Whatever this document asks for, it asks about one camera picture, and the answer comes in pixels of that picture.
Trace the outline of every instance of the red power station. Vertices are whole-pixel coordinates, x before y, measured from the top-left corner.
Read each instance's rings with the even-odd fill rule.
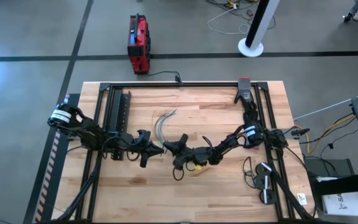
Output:
[[[135,74],[147,74],[150,69],[150,33],[146,17],[131,16],[128,56]]]

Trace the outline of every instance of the white cable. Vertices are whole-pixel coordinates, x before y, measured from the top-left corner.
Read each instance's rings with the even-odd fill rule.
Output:
[[[216,18],[218,18],[218,17],[221,17],[221,16],[225,15],[226,13],[231,12],[231,11],[236,10],[236,9],[237,9],[237,8],[235,7],[235,8],[232,8],[232,9],[230,9],[230,10],[227,10],[226,12],[224,12],[224,13],[222,13],[222,14],[216,16],[216,17],[214,17],[213,19],[210,19],[206,24],[208,25],[208,27],[209,27],[212,31],[220,32],[221,34],[231,34],[231,35],[247,34],[248,31],[249,31],[249,26],[248,26],[248,24],[241,24],[241,25],[239,26],[239,31],[240,31],[240,32],[223,32],[223,31],[220,31],[220,30],[213,29],[213,28],[211,27],[211,25],[209,24],[209,23],[212,22],[214,19],[216,19]],[[247,27],[247,31],[243,32],[243,31],[241,30],[241,27],[242,27],[242,26],[246,26],[246,27]]]

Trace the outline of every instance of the black floor line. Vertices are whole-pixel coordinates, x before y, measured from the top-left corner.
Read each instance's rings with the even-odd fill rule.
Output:
[[[0,62],[51,62],[68,61],[71,56],[18,56],[18,57],[0,57]]]
[[[85,12],[82,17],[80,29],[77,33],[77,38],[75,39],[73,52],[71,53],[71,59],[70,59],[70,62],[68,63],[66,74],[63,79],[62,87],[60,88],[59,96],[57,98],[57,104],[63,103],[63,100],[66,96],[66,92],[67,92],[68,84],[70,82],[71,74],[73,73],[76,57],[78,55],[78,51],[80,50],[82,38],[84,36],[86,23],[88,21],[90,13],[91,13],[92,4],[93,4],[93,0],[88,0],[88,2],[86,3]]]
[[[358,56],[356,51],[330,51],[330,52],[266,52],[261,57],[343,57]],[[186,58],[245,58],[240,53],[188,53],[188,54],[152,54],[151,59],[186,59]],[[0,57],[0,62],[52,62],[70,61],[69,67],[74,67],[75,61],[83,60],[127,60],[127,55],[74,55],[74,56],[27,56],[27,57]],[[71,72],[67,70],[65,77],[70,78]]]
[[[73,51],[71,53],[71,56],[67,56],[69,63],[67,66],[67,70],[66,70],[66,74],[63,78],[63,83],[62,86],[60,88],[60,92],[59,92],[59,96],[58,96],[58,100],[57,100],[57,104],[59,103],[63,103],[65,96],[66,96],[66,92],[67,92],[67,88],[68,88],[68,84],[70,82],[70,78],[71,78],[71,74],[73,73],[73,69],[74,69],[74,64],[75,64],[75,59],[76,56],[78,55],[78,51],[80,50],[80,45],[81,45],[81,41],[84,35],[84,30],[86,27],[86,23],[88,21],[90,12],[91,12],[91,8],[92,8],[92,4],[93,4],[93,0],[88,0],[86,7],[85,7],[85,12],[81,21],[81,25],[80,25],[80,29],[77,33],[77,37],[74,43],[74,48]],[[42,59],[53,59],[56,60],[58,56],[55,57],[42,57]],[[52,144],[53,144],[53,140],[55,137],[55,132],[56,130],[53,128],[49,129],[49,133],[48,133],[48,137],[45,143],[45,147],[44,147],[44,151],[42,153],[42,157],[41,157],[41,161],[40,161],[40,165],[39,165],[39,169],[37,172],[37,176],[35,178],[35,182],[34,182],[34,186],[33,186],[33,190],[31,193],[31,197],[30,197],[30,201],[29,204],[27,206],[27,210],[25,213],[25,217],[24,217],[24,223],[32,223],[33,218],[34,218],[34,213],[35,213],[35,207],[37,204],[37,199],[39,196],[39,193],[41,192],[41,187],[42,187],[42,182],[43,182],[43,178],[45,175],[45,171],[47,169],[47,164],[48,164],[48,160],[49,160],[49,155],[50,155],[50,150],[52,148]]]

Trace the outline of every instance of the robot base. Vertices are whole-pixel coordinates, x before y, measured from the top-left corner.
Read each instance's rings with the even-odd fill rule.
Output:
[[[255,50],[251,50],[246,46],[246,39],[247,38],[244,38],[239,41],[238,48],[240,53],[246,57],[258,57],[259,55],[261,55],[264,51],[264,45],[260,43]]]

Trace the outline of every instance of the white label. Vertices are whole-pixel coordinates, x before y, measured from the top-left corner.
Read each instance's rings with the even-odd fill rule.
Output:
[[[307,205],[308,202],[306,201],[306,195],[304,193],[298,194],[298,201],[301,205]]]
[[[253,134],[255,134],[255,131],[249,131],[249,132],[246,133],[246,136],[247,136],[247,138],[248,138],[249,136],[251,136],[251,135],[253,135]]]
[[[55,114],[55,113],[51,116],[51,118],[57,118],[57,119],[66,121],[67,123],[70,122],[70,120],[69,120],[68,118],[66,118],[65,116],[62,116],[62,115],[59,115],[59,114]]]
[[[264,162],[262,162],[262,166],[264,166],[270,172],[272,171],[272,169],[268,165],[266,165]]]
[[[67,118],[71,118],[71,114],[67,113],[66,111],[61,111],[61,110],[54,110],[53,114],[59,114],[59,115],[63,115]]]
[[[251,129],[255,129],[255,126],[251,126],[251,127],[245,128],[245,131],[247,132],[248,130],[251,130]]]
[[[265,190],[267,189],[267,176],[265,176]]]
[[[265,203],[267,203],[266,189],[264,190],[264,199],[265,199]]]

